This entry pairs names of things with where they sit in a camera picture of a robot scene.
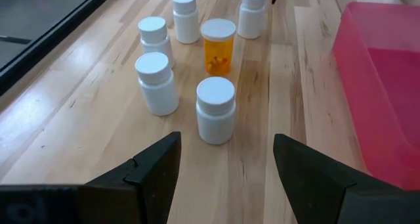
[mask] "pink container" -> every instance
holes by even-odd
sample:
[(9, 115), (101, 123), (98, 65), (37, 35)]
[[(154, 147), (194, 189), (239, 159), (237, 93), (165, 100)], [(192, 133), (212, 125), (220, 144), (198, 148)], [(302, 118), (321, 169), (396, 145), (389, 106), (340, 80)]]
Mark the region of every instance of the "pink container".
[(420, 189), (420, 7), (348, 4), (333, 52), (368, 170)]

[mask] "amber prescription bottle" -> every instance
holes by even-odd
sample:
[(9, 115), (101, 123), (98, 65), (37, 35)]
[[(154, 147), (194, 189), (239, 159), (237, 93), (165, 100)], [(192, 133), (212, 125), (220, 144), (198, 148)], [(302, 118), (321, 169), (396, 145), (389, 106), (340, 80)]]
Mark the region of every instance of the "amber prescription bottle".
[(212, 19), (201, 26), (204, 38), (205, 71), (212, 76), (230, 72), (236, 26), (230, 20)]

